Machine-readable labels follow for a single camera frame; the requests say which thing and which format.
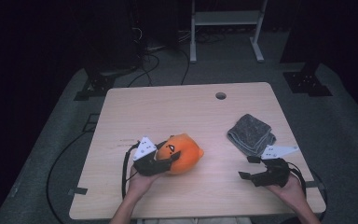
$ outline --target white shelf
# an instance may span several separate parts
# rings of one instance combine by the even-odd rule
[[[196,12],[195,25],[244,25],[257,24],[260,11]]]

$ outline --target white tag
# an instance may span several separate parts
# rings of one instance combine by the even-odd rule
[[[262,160],[277,159],[284,155],[299,151],[299,147],[275,147],[266,146],[263,154],[261,155]]]
[[[135,155],[133,155],[133,160],[137,161],[156,150],[157,150],[156,146],[152,143],[152,141],[150,141],[148,137],[145,136],[142,138],[141,142],[139,143]]]

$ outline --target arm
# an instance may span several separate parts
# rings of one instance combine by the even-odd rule
[[[305,198],[301,185],[294,175],[289,175],[289,180],[283,188],[275,185],[266,186],[266,188],[278,196],[278,198],[286,203],[293,211],[295,211],[301,223],[321,223],[310,209],[310,205]]]
[[[110,220],[110,224],[130,223],[135,205],[141,200],[142,196],[147,193],[153,182],[162,176],[162,174],[152,176],[136,174],[136,170],[132,166],[130,176],[132,176],[132,178],[130,179],[127,195]]]

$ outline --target hole in table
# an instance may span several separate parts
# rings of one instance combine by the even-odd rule
[[[216,95],[216,98],[217,99],[219,99],[219,100],[224,100],[224,99],[226,99],[226,94],[225,93],[223,93],[223,92],[218,92]]]

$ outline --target dark background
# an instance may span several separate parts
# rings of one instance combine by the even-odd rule
[[[236,10],[259,4],[197,6]],[[89,74],[139,66],[142,45],[133,44],[131,27],[175,46],[176,30],[189,28],[189,12],[188,0],[0,1],[0,205],[72,75],[83,67]],[[289,28],[282,63],[316,55],[358,103],[358,3],[270,0],[263,30]]]

